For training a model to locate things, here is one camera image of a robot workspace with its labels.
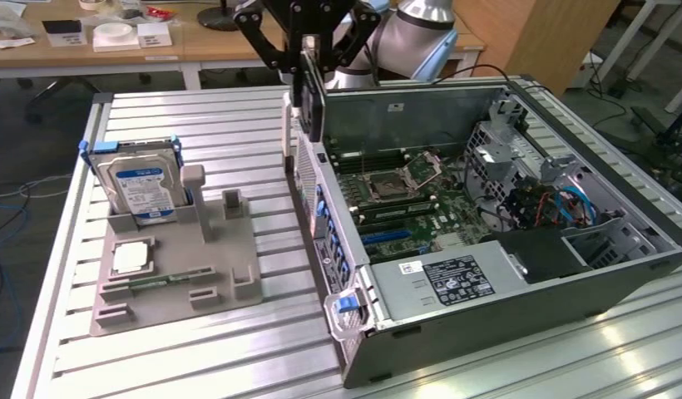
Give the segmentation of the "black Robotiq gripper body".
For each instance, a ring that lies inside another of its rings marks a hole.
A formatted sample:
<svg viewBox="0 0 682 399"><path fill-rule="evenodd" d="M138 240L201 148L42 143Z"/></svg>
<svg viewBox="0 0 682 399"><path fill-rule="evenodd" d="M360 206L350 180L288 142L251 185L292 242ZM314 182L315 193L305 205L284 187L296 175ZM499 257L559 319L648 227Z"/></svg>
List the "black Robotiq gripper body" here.
<svg viewBox="0 0 682 399"><path fill-rule="evenodd" d="M288 37L331 36L356 4L355 0L272 0L272 15Z"/></svg>

